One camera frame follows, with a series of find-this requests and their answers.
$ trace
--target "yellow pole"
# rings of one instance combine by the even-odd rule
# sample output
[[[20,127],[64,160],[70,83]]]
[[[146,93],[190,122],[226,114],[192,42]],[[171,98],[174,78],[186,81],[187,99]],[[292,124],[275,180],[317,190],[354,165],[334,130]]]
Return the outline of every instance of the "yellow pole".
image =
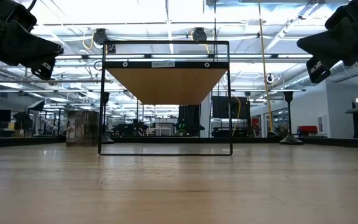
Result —
[[[265,77],[265,90],[266,90],[266,100],[267,100],[267,106],[268,106],[268,116],[269,116],[269,125],[270,125],[270,131],[273,131],[273,118],[272,118],[272,107],[270,105],[270,96],[269,96],[269,90],[267,89],[267,79],[266,79],[266,61],[265,61],[265,45],[264,45],[264,32],[263,32],[263,20],[262,20],[262,13],[260,10],[260,2],[262,0],[258,0],[258,7],[259,7],[259,28],[260,28],[260,43],[262,45],[262,61],[264,64],[264,77]]]

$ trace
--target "wooden panel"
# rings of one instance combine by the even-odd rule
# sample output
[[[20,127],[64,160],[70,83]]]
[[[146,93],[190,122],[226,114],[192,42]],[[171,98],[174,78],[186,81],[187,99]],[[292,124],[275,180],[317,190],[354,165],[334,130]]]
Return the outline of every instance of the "wooden panel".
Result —
[[[146,105],[198,105],[226,69],[108,68],[121,84]]]
[[[186,152],[228,144],[113,144]],[[358,224],[358,149],[236,144],[232,157],[0,148],[0,224]]]

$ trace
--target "black metal frame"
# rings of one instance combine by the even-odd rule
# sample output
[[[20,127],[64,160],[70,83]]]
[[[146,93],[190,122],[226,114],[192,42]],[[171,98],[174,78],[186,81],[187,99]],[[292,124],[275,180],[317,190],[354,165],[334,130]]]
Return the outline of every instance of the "black metal frame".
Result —
[[[106,76],[106,68],[152,68],[152,62],[107,62],[106,61],[106,46],[111,44],[206,44],[206,45],[226,45],[227,58],[225,62],[175,62],[175,69],[180,68],[226,68],[227,69],[227,90],[231,98],[231,82],[230,82],[230,45],[228,41],[188,41],[188,40],[107,40],[103,44],[103,58],[102,58],[102,74],[101,74],[101,95],[104,93],[104,81]],[[103,134],[103,109],[104,102],[101,97],[99,110],[99,134],[98,134],[98,154],[101,156],[231,156],[233,155],[233,141],[232,141],[232,120],[231,120],[231,100],[229,100],[229,154],[106,154],[102,153],[102,134]]]

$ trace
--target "label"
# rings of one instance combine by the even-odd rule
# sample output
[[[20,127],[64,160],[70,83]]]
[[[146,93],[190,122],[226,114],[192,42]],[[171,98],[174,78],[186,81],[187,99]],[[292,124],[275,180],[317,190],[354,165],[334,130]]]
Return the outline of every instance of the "label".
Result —
[[[152,62],[152,68],[174,68],[175,62]]]

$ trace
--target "desk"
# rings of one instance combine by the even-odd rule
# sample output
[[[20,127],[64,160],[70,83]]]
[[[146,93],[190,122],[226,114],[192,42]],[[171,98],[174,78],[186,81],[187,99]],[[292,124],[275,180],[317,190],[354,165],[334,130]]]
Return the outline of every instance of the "desk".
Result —
[[[171,128],[147,128],[146,135],[149,136],[152,131],[155,131],[156,136],[161,136],[161,130],[169,130],[169,136],[171,136]]]

